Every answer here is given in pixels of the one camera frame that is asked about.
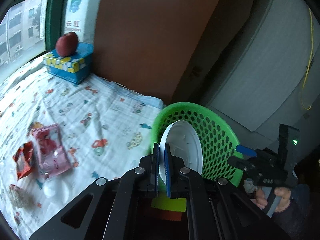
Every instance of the red fruit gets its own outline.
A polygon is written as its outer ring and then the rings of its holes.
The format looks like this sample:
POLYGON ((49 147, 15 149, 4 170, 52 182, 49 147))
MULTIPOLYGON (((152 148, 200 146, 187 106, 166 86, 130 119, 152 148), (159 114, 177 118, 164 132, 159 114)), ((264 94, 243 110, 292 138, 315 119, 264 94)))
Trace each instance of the red fruit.
POLYGON ((75 32, 69 32, 61 36, 56 43, 56 51, 60 57, 67 57, 76 51, 79 39, 75 32))

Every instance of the black device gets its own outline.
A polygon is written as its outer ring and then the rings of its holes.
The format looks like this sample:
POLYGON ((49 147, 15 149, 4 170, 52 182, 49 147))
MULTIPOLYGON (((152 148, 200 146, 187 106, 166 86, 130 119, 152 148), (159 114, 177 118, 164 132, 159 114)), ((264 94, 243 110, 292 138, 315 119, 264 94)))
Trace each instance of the black device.
MULTIPOLYGON (((170 197, 186 198, 190 240, 290 239, 225 178, 203 179, 165 147, 170 197)), ((134 235, 140 198, 157 195, 159 145, 122 178, 99 178, 34 232, 30 240, 125 240, 134 235)))
POLYGON ((298 178, 294 173, 297 164, 297 144, 300 131, 289 125, 279 125, 279 149, 275 153, 269 149, 252 150, 238 145, 236 151, 250 156, 248 160, 236 156, 228 158, 228 164, 243 170, 253 184, 262 187, 268 198, 268 205, 263 211, 271 217, 280 202, 280 197, 274 194, 276 187, 294 188, 298 178))

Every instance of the tree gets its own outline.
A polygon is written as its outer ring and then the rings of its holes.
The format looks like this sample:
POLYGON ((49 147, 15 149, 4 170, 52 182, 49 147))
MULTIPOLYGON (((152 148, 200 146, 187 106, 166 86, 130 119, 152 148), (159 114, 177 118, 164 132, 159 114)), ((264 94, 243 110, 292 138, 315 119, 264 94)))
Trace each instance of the tree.
POLYGON ((38 4, 38 8, 36 10, 36 13, 33 15, 33 20, 32 20, 32 26, 35 26, 36 27, 35 29, 38 31, 38 36, 36 36, 36 38, 40 38, 41 6, 42 6, 42 0, 41 0, 41 3, 38 4))

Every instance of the metal bolt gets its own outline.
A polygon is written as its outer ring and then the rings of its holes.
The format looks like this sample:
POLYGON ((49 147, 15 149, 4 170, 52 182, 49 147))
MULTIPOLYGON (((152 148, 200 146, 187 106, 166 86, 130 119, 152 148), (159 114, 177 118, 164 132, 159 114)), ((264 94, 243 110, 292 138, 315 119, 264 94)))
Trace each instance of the metal bolt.
POLYGON ((228 183, 228 181, 227 181, 227 179, 225 179, 225 178, 220 178, 220 179, 218 179, 218 183, 219 183, 220 185, 226 185, 226 184, 228 183))
POLYGON ((105 178, 99 178, 96 181, 98 186, 102 186, 102 185, 106 184, 106 182, 107 182, 107 180, 105 178))
POLYGON ((181 172, 182 174, 188 174, 188 173, 190 172, 190 169, 187 168, 187 167, 183 167, 183 168, 180 169, 180 172, 181 172))
POLYGON ((138 168, 136 168, 135 170, 134 170, 134 172, 135 173, 137 173, 137 174, 142 174, 142 173, 144 173, 144 168, 142 168, 142 167, 138 167, 138 168))

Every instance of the green basket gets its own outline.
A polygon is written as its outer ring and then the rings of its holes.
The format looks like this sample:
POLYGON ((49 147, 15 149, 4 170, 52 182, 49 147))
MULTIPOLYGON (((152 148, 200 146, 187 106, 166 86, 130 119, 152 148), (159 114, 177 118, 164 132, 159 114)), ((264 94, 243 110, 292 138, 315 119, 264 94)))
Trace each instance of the green basket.
POLYGON ((203 106, 182 102, 164 108, 152 126, 151 152, 153 144, 160 143, 165 129, 178 120, 190 123, 198 134, 203 155, 201 176, 212 180, 224 177, 237 187, 243 171, 227 164, 227 159, 232 155, 243 158, 235 150, 239 144, 238 138, 221 117, 203 106))

